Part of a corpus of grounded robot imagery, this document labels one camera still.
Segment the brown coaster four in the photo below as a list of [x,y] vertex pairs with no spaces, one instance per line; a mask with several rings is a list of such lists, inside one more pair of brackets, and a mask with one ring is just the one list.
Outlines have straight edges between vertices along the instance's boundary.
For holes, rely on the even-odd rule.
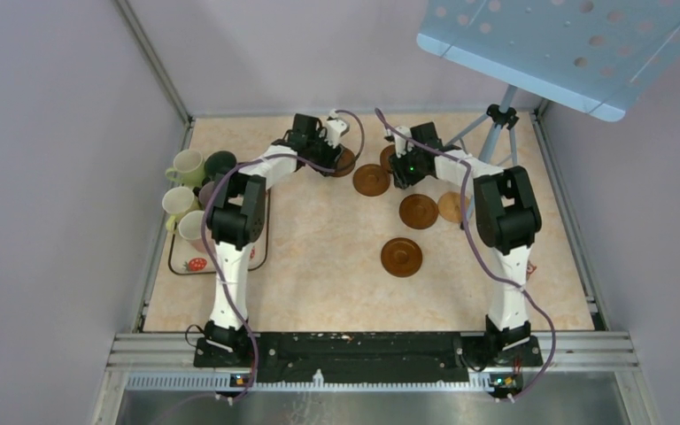
[[439,212],[437,203],[431,197],[412,194],[400,202],[398,215],[409,228],[423,230],[436,223]]

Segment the blue perforated music stand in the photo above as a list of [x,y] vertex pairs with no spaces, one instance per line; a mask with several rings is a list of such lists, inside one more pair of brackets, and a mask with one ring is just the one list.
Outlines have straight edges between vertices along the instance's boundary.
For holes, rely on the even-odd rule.
[[616,122],[680,57],[680,0],[431,1],[418,46]]

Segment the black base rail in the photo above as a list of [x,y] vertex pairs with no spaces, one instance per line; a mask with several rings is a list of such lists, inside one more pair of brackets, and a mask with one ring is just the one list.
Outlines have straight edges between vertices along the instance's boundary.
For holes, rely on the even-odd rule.
[[193,360],[198,368],[254,368],[260,384],[309,383],[316,374],[332,384],[464,383],[487,367],[543,363],[534,336],[498,351],[486,336],[460,332],[265,332],[230,344],[201,337]]

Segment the brown coaster one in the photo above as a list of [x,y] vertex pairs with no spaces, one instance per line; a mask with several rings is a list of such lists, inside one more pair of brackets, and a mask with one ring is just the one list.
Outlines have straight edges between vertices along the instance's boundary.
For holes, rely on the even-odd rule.
[[344,177],[354,170],[355,164],[356,158],[354,152],[350,149],[342,148],[335,163],[334,172],[330,176],[336,178]]

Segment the dark green cup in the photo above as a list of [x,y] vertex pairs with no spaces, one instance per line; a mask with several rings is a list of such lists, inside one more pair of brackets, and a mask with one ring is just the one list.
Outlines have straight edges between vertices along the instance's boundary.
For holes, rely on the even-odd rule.
[[214,180],[217,174],[226,174],[238,164],[231,151],[216,151],[205,160],[205,177]]

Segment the strawberry print tray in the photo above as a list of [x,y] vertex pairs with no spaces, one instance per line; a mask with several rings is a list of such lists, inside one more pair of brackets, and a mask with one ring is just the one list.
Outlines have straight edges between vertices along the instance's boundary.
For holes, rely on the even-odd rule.
[[[270,233],[270,201],[270,192],[267,192],[266,224],[258,241],[251,249],[249,271],[258,270],[267,262]],[[179,236],[178,224],[172,236],[167,262],[169,269],[177,275],[212,274],[215,272],[213,261],[209,258],[208,254],[194,250]]]

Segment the silver tripod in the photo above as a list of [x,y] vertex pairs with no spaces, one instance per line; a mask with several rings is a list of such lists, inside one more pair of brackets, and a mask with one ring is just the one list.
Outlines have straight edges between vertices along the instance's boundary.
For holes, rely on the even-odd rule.
[[487,119],[491,119],[491,128],[478,153],[478,159],[487,163],[491,161],[496,150],[498,137],[501,132],[505,130],[509,134],[510,154],[500,162],[500,165],[504,164],[506,161],[511,161],[513,166],[516,165],[518,162],[518,155],[514,126],[519,118],[517,117],[517,111],[512,107],[516,92],[517,88],[514,85],[508,84],[506,92],[499,104],[491,104],[486,109],[485,113],[473,120],[444,146],[451,147],[453,145],[459,145],[459,147],[465,151],[467,149],[465,145],[465,136],[484,123]]

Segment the purple cup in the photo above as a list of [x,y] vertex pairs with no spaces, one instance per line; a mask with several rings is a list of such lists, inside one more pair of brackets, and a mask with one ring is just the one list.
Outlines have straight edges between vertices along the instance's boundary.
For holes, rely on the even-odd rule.
[[197,198],[202,208],[206,208],[211,196],[213,195],[215,186],[215,182],[207,182],[199,189]]

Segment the brown coaster five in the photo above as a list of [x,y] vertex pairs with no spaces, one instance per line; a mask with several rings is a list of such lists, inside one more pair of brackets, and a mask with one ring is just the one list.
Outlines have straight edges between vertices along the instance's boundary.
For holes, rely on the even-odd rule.
[[410,277],[416,274],[423,263],[423,252],[415,241],[396,237],[384,244],[380,252],[382,267],[396,277]]

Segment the pink cup near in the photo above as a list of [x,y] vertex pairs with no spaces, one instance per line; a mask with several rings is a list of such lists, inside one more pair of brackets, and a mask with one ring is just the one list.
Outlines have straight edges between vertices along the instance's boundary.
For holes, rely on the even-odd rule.
[[185,214],[178,223],[178,234],[194,250],[206,253],[205,240],[201,236],[201,224],[205,212],[195,210]]

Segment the light wooden coaster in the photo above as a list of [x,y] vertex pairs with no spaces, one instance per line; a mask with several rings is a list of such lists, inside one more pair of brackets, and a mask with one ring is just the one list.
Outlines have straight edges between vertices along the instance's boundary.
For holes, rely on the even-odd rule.
[[445,192],[437,201],[439,215],[447,221],[461,224],[463,217],[468,216],[470,197],[463,197],[459,192]]

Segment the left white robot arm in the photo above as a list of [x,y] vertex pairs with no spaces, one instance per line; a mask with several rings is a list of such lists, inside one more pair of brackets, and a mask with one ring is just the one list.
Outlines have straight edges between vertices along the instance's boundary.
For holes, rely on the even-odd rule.
[[240,162],[230,151],[217,151],[207,159],[205,172],[214,187],[200,233],[217,277],[195,367],[256,366],[259,350],[248,324],[246,290],[251,250],[267,224],[267,193],[302,166],[335,174],[345,152],[340,140],[348,129],[337,110],[326,120],[298,113],[284,136],[257,158]]

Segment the brown coaster three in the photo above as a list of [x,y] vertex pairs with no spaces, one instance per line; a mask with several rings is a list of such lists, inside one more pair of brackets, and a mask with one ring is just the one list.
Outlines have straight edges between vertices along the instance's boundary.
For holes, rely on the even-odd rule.
[[378,197],[390,186],[390,174],[380,165],[360,166],[353,174],[355,190],[365,197]]

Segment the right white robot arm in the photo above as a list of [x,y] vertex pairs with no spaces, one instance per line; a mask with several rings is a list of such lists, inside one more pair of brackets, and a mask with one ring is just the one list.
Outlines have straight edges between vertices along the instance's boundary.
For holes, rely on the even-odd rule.
[[445,147],[431,122],[413,128],[386,125],[384,133],[395,145],[390,168],[397,187],[406,189],[433,177],[458,185],[462,200],[473,206],[476,230],[466,222],[461,227],[469,245],[479,239],[490,248],[497,265],[490,269],[481,254],[475,256],[495,282],[476,357],[480,368],[508,364],[531,337],[525,285],[531,248],[542,227],[527,170],[494,166],[462,149]]

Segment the red small toy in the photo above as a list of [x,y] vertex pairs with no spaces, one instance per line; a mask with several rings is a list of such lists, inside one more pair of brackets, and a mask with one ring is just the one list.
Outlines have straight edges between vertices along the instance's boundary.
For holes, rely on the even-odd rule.
[[534,265],[531,261],[528,261],[528,264],[527,264],[527,267],[526,267],[526,280],[527,281],[535,273],[536,270],[537,270],[537,266]]

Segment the brown coaster two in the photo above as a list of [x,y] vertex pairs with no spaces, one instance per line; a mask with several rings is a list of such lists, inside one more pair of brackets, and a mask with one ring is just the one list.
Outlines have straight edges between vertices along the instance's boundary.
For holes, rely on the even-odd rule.
[[382,169],[388,174],[392,174],[390,159],[396,156],[396,147],[394,144],[386,146],[379,154],[379,163]]

